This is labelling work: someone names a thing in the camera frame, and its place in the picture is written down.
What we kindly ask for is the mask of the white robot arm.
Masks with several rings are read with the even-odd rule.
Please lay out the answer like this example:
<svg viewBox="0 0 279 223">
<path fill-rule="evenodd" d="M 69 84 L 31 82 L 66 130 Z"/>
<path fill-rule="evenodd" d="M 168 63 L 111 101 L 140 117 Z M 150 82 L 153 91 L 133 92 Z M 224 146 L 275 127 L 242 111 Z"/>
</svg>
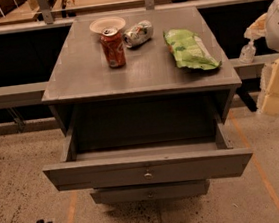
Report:
<svg viewBox="0 0 279 223">
<path fill-rule="evenodd" d="M 247 27 L 244 37 L 249 40 L 264 37 L 267 47 L 279 52 L 279 0 L 273 0 L 268 11 Z"/>
</svg>

